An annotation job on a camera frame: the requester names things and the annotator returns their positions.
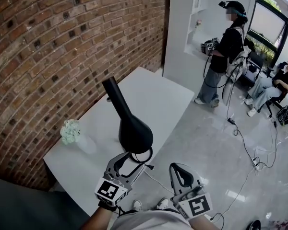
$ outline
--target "glossy floor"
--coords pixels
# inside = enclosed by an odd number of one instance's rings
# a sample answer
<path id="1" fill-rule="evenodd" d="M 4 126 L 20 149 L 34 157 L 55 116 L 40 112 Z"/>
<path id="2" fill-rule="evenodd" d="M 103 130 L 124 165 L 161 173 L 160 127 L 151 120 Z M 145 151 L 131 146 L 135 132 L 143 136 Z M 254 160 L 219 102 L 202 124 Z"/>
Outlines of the glossy floor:
<path id="1" fill-rule="evenodd" d="M 233 117 L 243 134 L 250 155 L 254 157 L 256 150 L 256 156 L 266 163 L 268 152 L 261 150 L 274 150 L 276 130 L 266 107 L 252 118 L 247 116 L 249 109 L 243 102 L 245 93 L 234 89 L 228 115 Z M 172 162 L 195 169 L 211 194 L 214 210 L 209 215 L 228 209 L 249 174 L 237 200 L 224 215 L 224 229 L 245 229 L 254 219 L 261 220 L 264 226 L 271 220 L 288 219 L 288 126 L 282 127 L 278 123 L 276 162 L 272 168 L 265 168 L 256 176 L 254 171 L 250 172 L 252 164 L 241 136 L 233 135 L 235 127 L 226 120 L 227 109 L 221 102 L 215 110 L 190 103 L 152 161 L 155 170 L 146 171 L 170 188 L 168 167 Z M 272 107 L 274 116 L 277 111 Z M 269 156 L 269 165 L 273 159 L 274 153 Z M 126 210 L 138 198 L 144 209 L 149 209 L 164 196 L 171 197 L 172 194 L 143 173 L 121 206 Z M 216 225 L 221 227 L 222 220 Z"/>

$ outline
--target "white tabletop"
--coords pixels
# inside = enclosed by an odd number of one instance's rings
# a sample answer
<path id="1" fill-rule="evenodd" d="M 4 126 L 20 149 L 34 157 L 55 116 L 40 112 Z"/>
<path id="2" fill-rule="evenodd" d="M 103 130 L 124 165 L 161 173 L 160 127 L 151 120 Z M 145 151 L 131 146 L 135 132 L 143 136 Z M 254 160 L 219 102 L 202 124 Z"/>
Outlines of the white tabletop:
<path id="1" fill-rule="evenodd" d="M 140 67 L 122 80 L 119 87 L 132 114 L 153 132 L 152 160 L 180 120 L 194 93 Z M 79 120 L 80 130 L 96 142 L 97 151 L 94 154 L 85 154 L 75 144 L 64 145 L 60 139 L 44 157 L 64 190 L 88 215 L 92 215 L 98 207 L 94 190 L 109 160 L 124 152 L 118 139 L 120 118 L 112 103 L 107 102 L 107 97 L 101 98 Z M 129 174 L 137 165 L 127 160 L 120 173 Z"/>

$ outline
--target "greenery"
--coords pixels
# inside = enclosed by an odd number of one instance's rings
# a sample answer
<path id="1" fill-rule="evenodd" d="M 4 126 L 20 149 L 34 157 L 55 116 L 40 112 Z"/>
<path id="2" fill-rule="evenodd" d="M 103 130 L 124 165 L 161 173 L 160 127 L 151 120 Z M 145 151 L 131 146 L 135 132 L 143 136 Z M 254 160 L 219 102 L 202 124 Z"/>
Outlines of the greenery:
<path id="1" fill-rule="evenodd" d="M 277 2 L 275 2 L 274 0 L 264 0 L 267 3 L 271 4 L 274 8 L 276 8 L 278 11 L 282 12 L 277 4 Z"/>
<path id="2" fill-rule="evenodd" d="M 259 56 L 265 56 L 264 58 L 264 66 L 267 68 L 270 66 L 272 59 L 274 58 L 275 52 L 269 49 L 264 44 L 258 42 L 256 39 L 252 38 L 249 35 L 246 35 L 246 38 L 252 41 L 255 45 L 255 51 Z"/>

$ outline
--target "window frame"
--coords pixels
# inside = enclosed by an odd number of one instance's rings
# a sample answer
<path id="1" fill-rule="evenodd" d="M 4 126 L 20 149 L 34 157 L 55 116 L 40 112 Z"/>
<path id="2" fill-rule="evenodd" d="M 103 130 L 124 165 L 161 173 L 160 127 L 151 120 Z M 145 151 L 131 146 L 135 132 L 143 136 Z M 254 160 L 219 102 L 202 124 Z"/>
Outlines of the window frame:
<path id="1" fill-rule="evenodd" d="M 267 39 L 265 39 L 264 37 L 262 37 L 261 35 L 259 35 L 255 31 L 251 30 L 251 24 L 252 24 L 252 21 L 253 21 L 253 17 L 254 17 L 254 13 L 255 13 L 255 9 L 256 9 L 257 3 L 259 3 L 260 5 L 264 6 L 268 10 L 270 10 L 272 13 L 277 15 L 280 19 L 282 19 L 285 22 L 284 28 L 280 32 L 280 34 L 283 32 L 283 36 L 282 36 L 282 38 L 280 40 L 280 43 L 279 43 L 278 47 L 275 47 L 270 41 L 268 41 Z M 255 38 L 256 40 L 258 40 L 262 44 L 264 44 L 266 47 L 271 49 L 273 52 L 275 52 L 275 55 L 274 55 L 274 57 L 273 57 L 273 59 L 272 59 L 272 61 L 270 63 L 270 66 L 269 66 L 269 67 L 272 67 L 272 66 L 274 66 L 276 64 L 276 62 L 277 62 L 277 60 L 278 60 L 278 58 L 279 58 L 279 56 L 280 56 L 280 54 L 281 54 L 281 52 L 282 52 L 282 50 L 284 48 L 285 42 L 287 40 L 287 37 L 288 37 L 288 17 L 285 16 L 282 12 L 278 11 L 276 8 L 274 8 L 268 2 L 266 2 L 264 0 L 255 0 L 253 14 L 252 14 L 251 21 L 249 23 L 249 28 L 248 28 L 247 34 L 249 36 Z"/>

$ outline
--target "white pants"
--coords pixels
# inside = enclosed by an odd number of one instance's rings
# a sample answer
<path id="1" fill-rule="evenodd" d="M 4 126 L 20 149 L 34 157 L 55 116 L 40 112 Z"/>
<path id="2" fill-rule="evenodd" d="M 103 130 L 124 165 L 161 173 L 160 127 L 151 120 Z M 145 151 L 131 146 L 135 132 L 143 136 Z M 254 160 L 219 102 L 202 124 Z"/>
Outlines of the white pants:
<path id="1" fill-rule="evenodd" d="M 272 79 L 270 78 L 257 80 L 248 93 L 254 99 L 253 105 L 256 110 L 259 110 L 271 98 L 279 97 L 282 94 L 280 89 L 273 87 Z"/>

